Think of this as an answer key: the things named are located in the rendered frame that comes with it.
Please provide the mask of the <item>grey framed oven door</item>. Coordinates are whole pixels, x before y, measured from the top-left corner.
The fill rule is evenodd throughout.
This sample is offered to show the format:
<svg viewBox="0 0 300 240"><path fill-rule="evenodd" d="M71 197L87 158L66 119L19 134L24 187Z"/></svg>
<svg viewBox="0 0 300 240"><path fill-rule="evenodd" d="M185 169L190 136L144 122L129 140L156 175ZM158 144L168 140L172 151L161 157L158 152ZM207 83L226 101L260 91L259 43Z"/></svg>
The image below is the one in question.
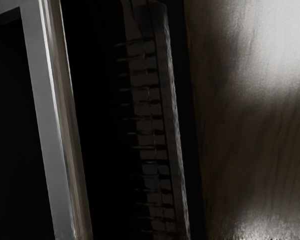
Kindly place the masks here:
<svg viewBox="0 0 300 240"><path fill-rule="evenodd" d="M22 19L55 240L94 240L60 0L0 0Z"/></svg>

